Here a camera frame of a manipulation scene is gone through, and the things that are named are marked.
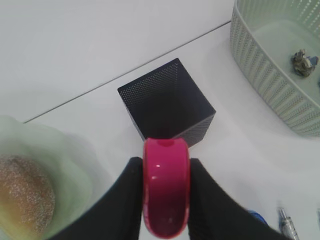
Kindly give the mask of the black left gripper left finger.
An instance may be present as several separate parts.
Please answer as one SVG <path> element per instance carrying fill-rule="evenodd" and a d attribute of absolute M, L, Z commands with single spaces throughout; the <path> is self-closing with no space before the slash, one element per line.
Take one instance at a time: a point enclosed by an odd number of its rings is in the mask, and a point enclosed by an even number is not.
<path fill-rule="evenodd" d="M 143 160 L 129 159 L 112 187 L 52 240 L 138 240 L 143 208 Z"/>

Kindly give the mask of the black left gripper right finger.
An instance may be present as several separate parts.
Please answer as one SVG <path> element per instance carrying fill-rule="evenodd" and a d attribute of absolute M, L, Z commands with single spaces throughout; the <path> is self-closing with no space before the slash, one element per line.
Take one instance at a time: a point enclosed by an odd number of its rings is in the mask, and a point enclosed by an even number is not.
<path fill-rule="evenodd" d="M 190 160 L 191 240 L 286 240 L 235 202 L 211 177 L 200 160 Z"/>

